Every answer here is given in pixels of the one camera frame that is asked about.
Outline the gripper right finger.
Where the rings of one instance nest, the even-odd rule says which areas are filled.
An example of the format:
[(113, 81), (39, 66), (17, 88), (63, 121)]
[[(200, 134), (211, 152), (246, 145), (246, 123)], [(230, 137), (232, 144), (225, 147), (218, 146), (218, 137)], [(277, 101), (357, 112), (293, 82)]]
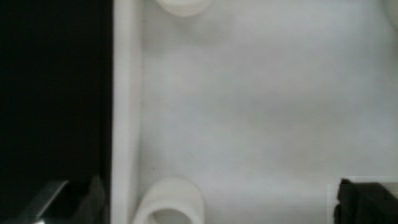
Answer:
[(342, 179), (335, 199), (333, 224), (398, 224), (398, 198), (380, 183)]

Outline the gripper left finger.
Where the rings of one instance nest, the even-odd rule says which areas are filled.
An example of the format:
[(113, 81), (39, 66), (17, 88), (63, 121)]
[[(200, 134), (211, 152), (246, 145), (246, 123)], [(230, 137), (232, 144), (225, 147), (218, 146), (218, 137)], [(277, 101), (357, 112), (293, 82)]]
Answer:
[(10, 224), (108, 224), (106, 191), (99, 176), (46, 183)]

